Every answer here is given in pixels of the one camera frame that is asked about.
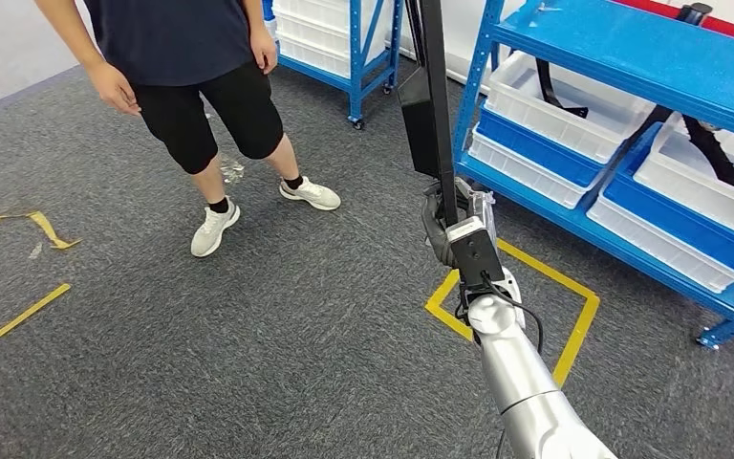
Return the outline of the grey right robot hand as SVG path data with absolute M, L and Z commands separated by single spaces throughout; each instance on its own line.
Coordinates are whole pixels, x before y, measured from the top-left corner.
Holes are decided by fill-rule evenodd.
M 496 241 L 497 231 L 493 214 L 495 199 L 493 192 L 472 180 L 456 178 L 457 208 L 466 212 L 467 217 L 479 217 L 487 227 L 489 238 Z M 431 184 L 424 192 L 425 201 L 421 219 L 426 232 L 426 244 L 429 245 L 436 258 L 446 267 L 458 269 L 459 263 L 448 242 L 443 203 L 443 187 L 440 181 Z

